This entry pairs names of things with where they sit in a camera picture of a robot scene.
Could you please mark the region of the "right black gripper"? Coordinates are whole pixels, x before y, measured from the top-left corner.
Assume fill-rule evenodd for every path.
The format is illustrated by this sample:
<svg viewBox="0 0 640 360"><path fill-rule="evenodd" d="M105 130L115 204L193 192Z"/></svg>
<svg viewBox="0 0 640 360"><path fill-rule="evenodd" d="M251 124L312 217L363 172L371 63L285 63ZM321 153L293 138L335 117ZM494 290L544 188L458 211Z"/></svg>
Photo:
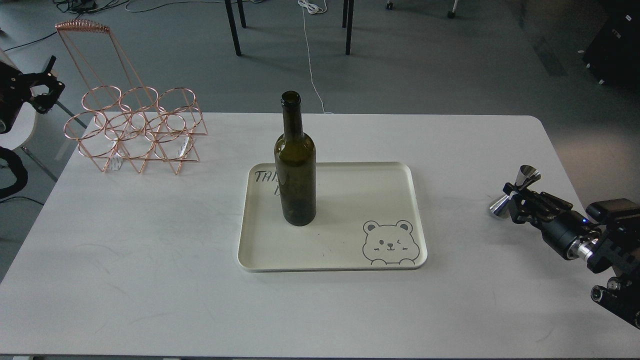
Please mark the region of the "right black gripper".
<svg viewBox="0 0 640 360"><path fill-rule="evenodd" d="M505 183L503 191L513 186ZM515 224L531 223L541 231L542 239L565 260L580 257L579 248L599 239L601 230L573 209L573 203L547 193L523 189L515 194L510 219Z"/></svg>

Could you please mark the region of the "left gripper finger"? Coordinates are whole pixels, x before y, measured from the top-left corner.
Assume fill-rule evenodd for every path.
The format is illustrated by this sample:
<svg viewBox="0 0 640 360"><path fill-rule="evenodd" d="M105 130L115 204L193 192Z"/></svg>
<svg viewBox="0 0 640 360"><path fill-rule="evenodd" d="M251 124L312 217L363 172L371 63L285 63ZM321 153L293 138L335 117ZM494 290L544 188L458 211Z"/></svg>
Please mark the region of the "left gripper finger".
<svg viewBox="0 0 640 360"><path fill-rule="evenodd" d="M37 113L46 114L59 100L66 85L60 80L35 80L29 84L29 88L31 89L41 85L45 86L48 92L32 95L28 98L27 102L32 105Z"/></svg>
<svg viewBox="0 0 640 360"><path fill-rule="evenodd" d="M44 85L48 88L57 86L58 80L52 74L53 66L57 61L55 55L51 55L45 66L40 72L23 73L20 75L20 81L28 88Z"/></svg>

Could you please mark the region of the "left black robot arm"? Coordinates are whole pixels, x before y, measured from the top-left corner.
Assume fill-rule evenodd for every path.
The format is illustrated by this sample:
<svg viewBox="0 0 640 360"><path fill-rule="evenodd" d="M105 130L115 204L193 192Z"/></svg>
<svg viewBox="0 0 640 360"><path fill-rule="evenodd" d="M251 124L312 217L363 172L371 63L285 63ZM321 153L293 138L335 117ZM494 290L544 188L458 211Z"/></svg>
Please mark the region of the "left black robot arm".
<svg viewBox="0 0 640 360"><path fill-rule="evenodd" d="M1 61L0 66L0 133L12 130L24 103L39 114L46 114L59 100L66 85L53 75L57 57L51 55L41 72L23 73Z"/></svg>

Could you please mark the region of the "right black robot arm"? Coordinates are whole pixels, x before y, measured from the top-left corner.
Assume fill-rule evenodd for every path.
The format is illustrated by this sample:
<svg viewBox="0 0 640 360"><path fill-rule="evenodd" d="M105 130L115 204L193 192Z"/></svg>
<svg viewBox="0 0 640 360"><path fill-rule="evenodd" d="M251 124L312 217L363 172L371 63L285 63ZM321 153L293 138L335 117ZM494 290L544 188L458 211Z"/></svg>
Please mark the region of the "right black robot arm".
<svg viewBox="0 0 640 360"><path fill-rule="evenodd" d="M613 269L590 298L634 328L639 327L639 205L626 198L590 203L583 216L553 194L505 183L507 212L515 224L529 223L560 257L581 259L593 273Z"/></svg>

